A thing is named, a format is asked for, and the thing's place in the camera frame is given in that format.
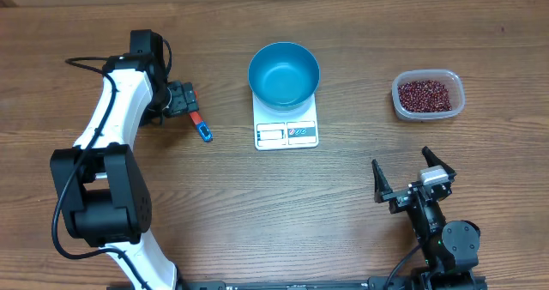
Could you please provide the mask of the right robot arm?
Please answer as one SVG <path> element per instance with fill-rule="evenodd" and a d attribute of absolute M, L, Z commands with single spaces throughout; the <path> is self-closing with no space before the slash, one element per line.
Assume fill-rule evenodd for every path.
<path fill-rule="evenodd" d="M 372 276 L 369 289 L 486 290 L 479 264 L 480 229 L 471 221 L 447 221 L 439 202 L 452 194 L 456 172 L 428 147 L 422 148 L 427 168 L 405 190 L 389 186 L 376 160 L 371 162 L 374 200 L 387 202 L 392 214 L 406 212 L 418 241 L 387 276 Z"/>

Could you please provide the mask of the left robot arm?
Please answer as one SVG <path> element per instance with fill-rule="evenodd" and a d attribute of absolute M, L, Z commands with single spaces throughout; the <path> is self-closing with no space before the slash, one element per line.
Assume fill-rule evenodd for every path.
<path fill-rule="evenodd" d="M 102 61 L 103 90 L 86 129 L 51 156 L 52 242 L 72 260 L 110 256 L 133 289 L 181 289 L 178 266 L 152 233 L 152 200 L 133 147 L 139 128 L 155 119 L 195 117 L 196 92 L 169 81 L 170 46 L 150 29 L 131 31 L 129 51 Z"/>

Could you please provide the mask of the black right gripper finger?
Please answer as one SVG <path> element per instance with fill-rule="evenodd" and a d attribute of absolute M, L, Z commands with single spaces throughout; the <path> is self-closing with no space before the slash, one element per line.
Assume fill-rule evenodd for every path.
<path fill-rule="evenodd" d="M 453 168 L 441 161 L 427 146 L 424 146 L 421 150 L 425 161 L 429 167 L 441 166 L 449 176 L 450 181 L 455 180 L 456 172 Z"/>
<path fill-rule="evenodd" d="M 374 176 L 374 200 L 376 203 L 387 202 L 390 199 L 393 190 L 389 186 L 378 162 L 373 160 L 371 166 Z"/>

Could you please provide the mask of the red measuring scoop blue handle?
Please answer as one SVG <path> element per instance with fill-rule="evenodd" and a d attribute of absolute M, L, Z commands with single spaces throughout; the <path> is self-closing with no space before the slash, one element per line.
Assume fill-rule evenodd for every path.
<path fill-rule="evenodd" d="M 198 96 L 194 90 L 191 91 L 191 103 L 188 106 L 188 113 L 201 138 L 205 142 L 213 141 L 213 134 L 199 113 Z"/>

